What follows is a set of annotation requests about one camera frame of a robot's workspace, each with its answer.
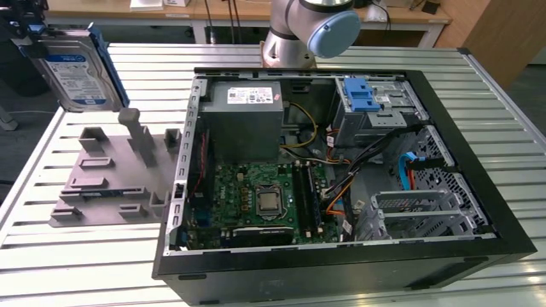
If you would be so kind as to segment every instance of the white label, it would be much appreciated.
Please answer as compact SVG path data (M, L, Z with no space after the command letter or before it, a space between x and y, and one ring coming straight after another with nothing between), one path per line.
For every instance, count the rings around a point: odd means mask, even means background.
M274 90L271 88L231 88L228 89L228 104L272 104Z
M353 226L351 226L351 224L349 224L347 220L343 220L343 229L349 234L351 234Z
M328 147L334 147L334 140L335 138L332 136L326 137L326 143Z
M104 104L99 82L88 72L88 62L80 55L49 55L47 65L69 99L79 104Z
M82 196L86 196L86 197L102 197L102 196L103 196L99 192L95 192L95 193L82 193L80 195L82 195Z
M188 14L164 14L166 17L174 17L174 18L190 18Z
M387 96L375 96L375 102L390 103L391 100L389 99Z

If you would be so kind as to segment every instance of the power supply label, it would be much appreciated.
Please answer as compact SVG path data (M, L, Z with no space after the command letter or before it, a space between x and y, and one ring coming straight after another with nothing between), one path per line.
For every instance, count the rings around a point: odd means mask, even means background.
M272 104L274 90L271 88L231 88L228 89L228 104Z
M104 104L107 99L96 78L90 74L90 64L79 54L49 55L45 57L59 83L69 99L78 104Z

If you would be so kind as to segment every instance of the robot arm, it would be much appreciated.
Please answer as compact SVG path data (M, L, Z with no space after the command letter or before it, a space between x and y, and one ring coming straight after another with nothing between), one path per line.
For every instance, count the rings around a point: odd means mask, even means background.
M314 56L332 58L344 52L361 30L353 5L353 0L271 1L264 65L306 68L314 65Z

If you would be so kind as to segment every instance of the ram slot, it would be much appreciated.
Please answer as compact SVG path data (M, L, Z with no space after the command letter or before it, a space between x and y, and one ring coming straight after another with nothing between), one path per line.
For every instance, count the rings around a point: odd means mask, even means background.
M294 198L296 201L299 232L311 237L320 224L318 199L314 193L311 170L306 165L292 166Z

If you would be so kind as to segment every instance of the yellow wire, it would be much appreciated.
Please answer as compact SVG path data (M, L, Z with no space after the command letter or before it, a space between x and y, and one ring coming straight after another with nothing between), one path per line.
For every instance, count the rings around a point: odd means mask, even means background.
M294 107L296 107L296 108L307 115L308 119L310 119L311 122L314 123L314 135L311 136L311 138L310 138L308 141L306 141L306 142L303 142L303 143L299 143L299 144L292 144L292 145L280 145L280 148L296 148L296 147L303 147L303 146L306 146L308 143L311 143L311 142L315 140L316 134L318 134L316 123L315 123L315 120L314 120L314 117L311 116L311 114L308 114L308 112L306 111L306 109L304 109L299 104L296 104L295 102L291 102L290 104L291 104Z

